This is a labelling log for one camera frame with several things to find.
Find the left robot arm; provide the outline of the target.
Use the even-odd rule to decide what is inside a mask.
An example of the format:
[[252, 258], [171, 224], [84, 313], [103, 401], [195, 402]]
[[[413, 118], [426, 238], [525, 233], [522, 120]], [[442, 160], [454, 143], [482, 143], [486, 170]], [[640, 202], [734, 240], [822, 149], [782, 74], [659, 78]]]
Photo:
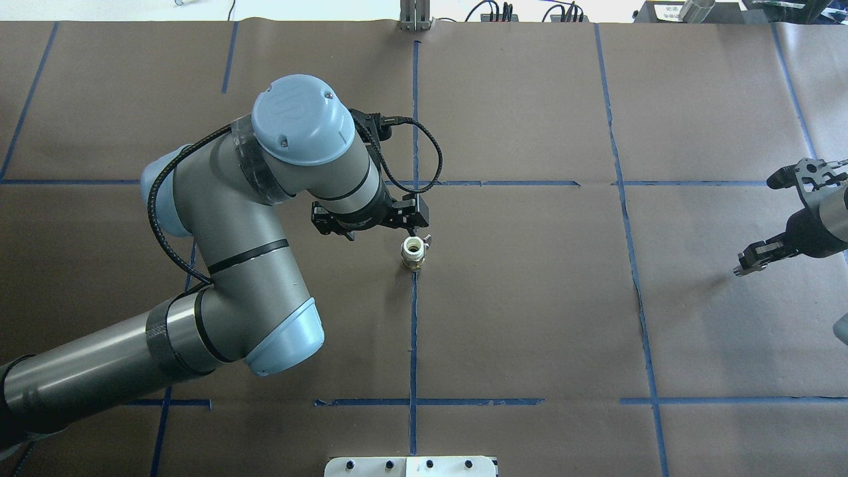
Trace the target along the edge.
[[2, 457], [91, 415], [243, 360], [258, 376], [303, 362], [325, 339], [315, 299], [275, 212], [306, 192], [321, 235], [428, 226], [424, 188], [394, 181], [381, 142], [411, 117], [343, 105], [294, 74], [252, 111], [148, 164], [146, 217], [166, 256], [199, 284], [149, 311], [2, 366]]

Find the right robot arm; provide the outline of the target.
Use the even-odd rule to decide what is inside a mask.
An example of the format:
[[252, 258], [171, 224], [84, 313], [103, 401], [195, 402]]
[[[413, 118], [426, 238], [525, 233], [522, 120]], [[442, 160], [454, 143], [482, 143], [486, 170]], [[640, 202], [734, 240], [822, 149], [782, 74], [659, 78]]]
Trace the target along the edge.
[[795, 256], [827, 258], [846, 251], [846, 186], [806, 191], [799, 187], [804, 208], [792, 214], [783, 233], [752, 242], [738, 254], [736, 276], [763, 271], [773, 262]]

